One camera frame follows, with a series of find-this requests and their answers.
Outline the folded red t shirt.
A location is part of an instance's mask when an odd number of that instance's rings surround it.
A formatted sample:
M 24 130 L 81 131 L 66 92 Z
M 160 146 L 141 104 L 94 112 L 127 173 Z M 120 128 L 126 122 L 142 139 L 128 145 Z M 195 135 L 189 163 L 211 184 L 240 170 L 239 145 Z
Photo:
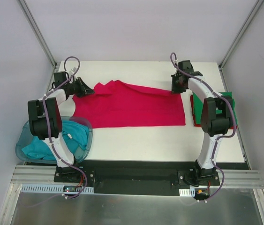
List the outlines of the folded red t shirt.
M 232 109 L 233 109 L 235 121 L 237 122 L 236 114 L 234 111 L 235 101 L 234 101 L 232 92 L 221 92 L 221 94 L 223 96 L 230 96 L 232 98 L 232 100 L 233 100 Z M 190 103 L 191 103 L 191 108 L 192 108 L 192 118 L 193 118 L 194 126 L 200 127 L 201 126 L 201 116 L 202 116 L 202 110 L 203 110 L 203 103 L 195 93 L 193 93 L 190 96 Z

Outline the left aluminium frame post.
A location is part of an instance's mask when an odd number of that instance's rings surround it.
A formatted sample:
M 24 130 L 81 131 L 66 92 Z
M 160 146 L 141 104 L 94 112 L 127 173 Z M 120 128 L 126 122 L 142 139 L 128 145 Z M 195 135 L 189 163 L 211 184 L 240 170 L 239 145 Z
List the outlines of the left aluminium frame post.
M 57 61 L 55 60 L 38 24 L 37 21 L 35 20 L 32 11 L 30 10 L 27 2 L 25 0 L 17 0 L 16 1 L 21 8 L 28 24 L 30 25 L 36 39 L 38 40 L 38 43 L 40 44 L 41 48 L 43 49 L 47 59 L 49 60 L 50 64 L 52 65 L 53 68 L 56 68 L 57 66 Z

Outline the aluminium frame post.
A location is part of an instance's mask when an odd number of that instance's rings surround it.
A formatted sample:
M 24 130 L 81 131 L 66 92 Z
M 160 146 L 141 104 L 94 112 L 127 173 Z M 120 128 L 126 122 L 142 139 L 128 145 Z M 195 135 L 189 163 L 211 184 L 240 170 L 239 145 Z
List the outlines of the aluminium frame post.
M 17 0 L 16 1 L 21 8 L 28 24 L 30 25 L 36 39 L 38 40 L 38 43 L 40 44 L 41 48 L 43 49 L 47 59 L 49 60 L 50 64 L 52 65 L 53 68 L 56 68 L 57 66 L 57 61 L 55 60 L 38 24 L 37 21 L 35 20 L 32 11 L 30 10 L 27 2 L 25 0 Z
M 242 26 L 240 27 L 239 31 L 237 32 L 235 38 L 233 39 L 231 45 L 229 46 L 226 54 L 224 55 L 223 59 L 219 63 L 219 70 L 222 71 L 224 66 L 227 64 L 228 60 L 230 59 L 232 53 L 235 51 L 237 45 L 240 43 L 242 38 L 244 37 L 246 31 L 249 29 L 251 23 L 255 19 L 256 15 L 258 14 L 259 10 L 264 4 L 264 0 L 256 0 L 252 9 L 250 10 L 249 14 L 247 15 L 246 19 L 244 20 Z

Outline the right aluminium frame post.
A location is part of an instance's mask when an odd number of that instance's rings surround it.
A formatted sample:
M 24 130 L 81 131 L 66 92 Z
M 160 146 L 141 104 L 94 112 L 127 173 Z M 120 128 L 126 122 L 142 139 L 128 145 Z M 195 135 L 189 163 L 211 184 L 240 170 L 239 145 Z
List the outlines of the right aluminium frame post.
M 235 51 L 237 45 L 240 43 L 242 38 L 244 37 L 246 31 L 249 29 L 251 23 L 255 19 L 256 15 L 258 14 L 259 10 L 264 4 L 264 0 L 256 0 L 252 9 L 250 10 L 249 14 L 247 15 L 246 19 L 244 20 L 242 26 L 240 27 L 239 31 L 237 32 L 235 38 L 233 39 L 231 45 L 229 46 L 226 54 L 224 55 L 223 59 L 219 63 L 219 70 L 222 71 L 224 66 L 227 64 L 228 60 L 230 59 L 232 53 Z

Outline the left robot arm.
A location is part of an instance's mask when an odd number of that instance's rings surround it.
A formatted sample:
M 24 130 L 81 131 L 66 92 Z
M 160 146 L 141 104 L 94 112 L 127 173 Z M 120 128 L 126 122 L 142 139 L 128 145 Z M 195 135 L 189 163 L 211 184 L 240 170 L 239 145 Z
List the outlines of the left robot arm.
M 77 182 L 81 171 L 74 167 L 76 159 L 68 149 L 62 136 L 62 119 L 59 106 L 70 96 L 79 98 L 95 93 L 75 72 L 54 73 L 52 88 L 40 99 L 28 102 L 30 132 L 44 142 L 56 159 L 59 168 L 67 168 L 64 176 L 70 182 Z

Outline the magenta t shirt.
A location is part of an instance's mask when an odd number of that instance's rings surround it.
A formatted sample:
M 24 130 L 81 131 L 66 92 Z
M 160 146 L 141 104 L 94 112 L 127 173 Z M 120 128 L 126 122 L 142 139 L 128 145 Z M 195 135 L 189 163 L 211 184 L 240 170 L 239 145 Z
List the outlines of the magenta t shirt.
M 180 94 L 124 83 L 97 83 L 94 93 L 73 96 L 73 116 L 87 119 L 93 128 L 184 126 Z

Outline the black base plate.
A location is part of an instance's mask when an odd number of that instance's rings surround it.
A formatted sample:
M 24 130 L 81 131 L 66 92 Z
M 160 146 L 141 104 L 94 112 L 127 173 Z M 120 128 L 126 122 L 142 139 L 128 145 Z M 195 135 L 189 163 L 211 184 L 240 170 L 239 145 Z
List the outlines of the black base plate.
M 189 187 L 219 186 L 215 169 L 201 170 L 194 162 L 85 160 L 80 171 L 56 168 L 54 182 L 79 183 L 96 194 L 177 196 Z

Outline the teal t shirt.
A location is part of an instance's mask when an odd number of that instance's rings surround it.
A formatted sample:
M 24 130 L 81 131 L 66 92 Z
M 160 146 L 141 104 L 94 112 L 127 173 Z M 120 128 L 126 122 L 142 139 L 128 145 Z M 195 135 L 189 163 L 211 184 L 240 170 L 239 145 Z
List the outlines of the teal t shirt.
M 89 128 L 85 125 L 69 120 L 63 121 L 62 124 L 62 136 L 69 151 L 74 154 L 77 161 L 83 161 L 87 154 L 86 147 L 89 138 Z M 22 147 L 22 151 L 27 158 L 30 159 L 56 161 L 47 144 L 37 136 L 33 137 L 30 144 Z

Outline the translucent blue plastic basket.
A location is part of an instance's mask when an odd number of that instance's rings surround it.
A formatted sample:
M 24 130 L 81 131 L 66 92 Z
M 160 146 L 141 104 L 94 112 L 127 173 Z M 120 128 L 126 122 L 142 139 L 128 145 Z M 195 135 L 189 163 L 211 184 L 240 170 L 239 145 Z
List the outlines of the translucent blue plastic basket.
M 85 118 L 62 116 L 62 136 L 77 162 L 85 160 L 92 144 L 92 125 Z M 56 159 L 49 147 L 30 132 L 29 122 L 22 128 L 15 146 L 16 156 L 25 162 L 56 164 Z

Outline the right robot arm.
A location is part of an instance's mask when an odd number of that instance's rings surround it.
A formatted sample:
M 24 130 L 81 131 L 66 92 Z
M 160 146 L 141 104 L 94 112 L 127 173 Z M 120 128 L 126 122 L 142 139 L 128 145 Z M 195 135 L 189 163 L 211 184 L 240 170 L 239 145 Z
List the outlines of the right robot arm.
M 210 175 L 206 171 L 216 167 L 216 157 L 223 138 L 235 135 L 237 124 L 233 112 L 233 98 L 215 91 L 200 72 L 193 71 L 189 60 L 177 62 L 171 59 L 176 68 L 172 75 L 173 91 L 181 93 L 191 90 L 203 103 L 201 128 L 204 140 L 197 164 L 199 170 L 193 172 L 193 181 L 198 185 L 205 184 Z

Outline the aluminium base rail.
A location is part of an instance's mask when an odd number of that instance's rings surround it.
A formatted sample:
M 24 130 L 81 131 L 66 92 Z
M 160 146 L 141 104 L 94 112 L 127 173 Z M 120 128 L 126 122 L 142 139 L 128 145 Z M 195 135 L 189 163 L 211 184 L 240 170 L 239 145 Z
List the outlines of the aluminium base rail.
M 264 189 L 264 180 L 258 170 L 224 169 L 223 188 Z M 54 166 L 17 165 L 11 183 L 18 184 L 55 184 Z

